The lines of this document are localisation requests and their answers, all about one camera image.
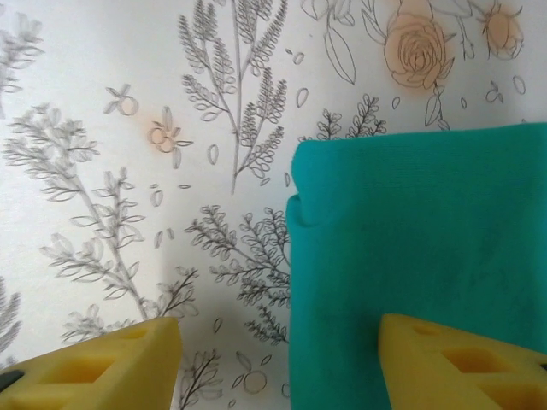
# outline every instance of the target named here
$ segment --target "teal fabric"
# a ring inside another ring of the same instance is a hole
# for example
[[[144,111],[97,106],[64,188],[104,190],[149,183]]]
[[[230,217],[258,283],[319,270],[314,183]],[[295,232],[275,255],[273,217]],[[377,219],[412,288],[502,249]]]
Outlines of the teal fabric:
[[[309,141],[292,174],[293,410],[390,408],[383,313],[544,350],[547,125]]]

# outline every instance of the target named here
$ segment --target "folded fabric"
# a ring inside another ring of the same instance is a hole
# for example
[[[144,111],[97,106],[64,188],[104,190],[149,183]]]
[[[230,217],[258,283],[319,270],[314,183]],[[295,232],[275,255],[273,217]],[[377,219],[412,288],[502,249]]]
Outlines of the folded fabric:
[[[547,125],[309,141],[292,174],[293,410],[390,409],[383,313],[545,351]]]

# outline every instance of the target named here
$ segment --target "teal cloth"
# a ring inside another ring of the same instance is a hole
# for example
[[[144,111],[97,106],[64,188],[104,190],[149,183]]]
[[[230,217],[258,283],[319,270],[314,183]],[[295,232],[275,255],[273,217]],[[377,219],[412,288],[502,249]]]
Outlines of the teal cloth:
[[[292,174],[293,410],[390,409],[383,313],[544,350],[547,125],[309,141]]]

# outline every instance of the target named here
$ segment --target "floral wallpaper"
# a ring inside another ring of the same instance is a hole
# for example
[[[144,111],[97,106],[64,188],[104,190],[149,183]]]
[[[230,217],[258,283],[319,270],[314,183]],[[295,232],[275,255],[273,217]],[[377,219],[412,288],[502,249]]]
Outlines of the floral wallpaper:
[[[542,0],[0,12],[0,366],[174,316],[173,409],[290,407],[299,143],[546,119]]]

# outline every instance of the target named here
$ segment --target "yellow foam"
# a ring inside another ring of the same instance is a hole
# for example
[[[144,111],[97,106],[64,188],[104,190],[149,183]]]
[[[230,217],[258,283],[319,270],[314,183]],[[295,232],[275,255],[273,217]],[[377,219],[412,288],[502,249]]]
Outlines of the yellow foam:
[[[545,410],[547,355],[387,314],[379,358],[393,410]]]
[[[169,409],[182,356],[176,319],[160,318],[18,363],[1,410]]]

